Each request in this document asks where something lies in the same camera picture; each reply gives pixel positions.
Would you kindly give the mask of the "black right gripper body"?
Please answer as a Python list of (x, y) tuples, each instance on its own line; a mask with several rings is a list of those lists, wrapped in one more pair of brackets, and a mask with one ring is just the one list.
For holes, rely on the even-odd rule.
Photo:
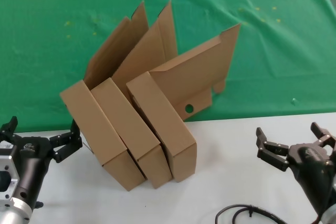
[(296, 144), (289, 148), (289, 167), (317, 214), (335, 204), (335, 167), (327, 151), (315, 144)]

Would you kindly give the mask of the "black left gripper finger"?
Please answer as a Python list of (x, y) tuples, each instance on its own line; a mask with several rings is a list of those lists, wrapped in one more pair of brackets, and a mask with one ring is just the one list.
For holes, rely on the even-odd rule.
[(49, 141), (53, 149), (60, 147), (59, 150), (53, 152), (53, 159), (56, 163), (62, 162), (83, 146), (80, 129), (75, 120), (72, 121), (69, 132), (53, 136)]
[(1, 142), (6, 141), (8, 143), (14, 143), (15, 140), (15, 130), (18, 124), (16, 116), (12, 116), (8, 123), (1, 126)]

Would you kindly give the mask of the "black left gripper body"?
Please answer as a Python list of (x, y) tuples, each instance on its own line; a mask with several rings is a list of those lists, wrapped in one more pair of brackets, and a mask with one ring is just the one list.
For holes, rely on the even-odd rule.
[(41, 208), (44, 204), (38, 201), (38, 196), (54, 154), (50, 140), (37, 136), (13, 136), (12, 144), (16, 148), (14, 157), (18, 160), (19, 175), (13, 196), (30, 208)]

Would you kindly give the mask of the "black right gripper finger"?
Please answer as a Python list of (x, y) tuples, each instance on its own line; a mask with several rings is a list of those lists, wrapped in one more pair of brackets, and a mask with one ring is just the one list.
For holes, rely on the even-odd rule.
[(319, 147), (330, 146), (332, 153), (335, 153), (335, 136), (327, 129), (321, 128), (316, 122), (311, 123), (310, 130), (315, 135), (317, 140), (314, 142)]
[(289, 146), (268, 141), (260, 127), (256, 129), (256, 136), (257, 157), (285, 172), (289, 163), (284, 157), (288, 155)]

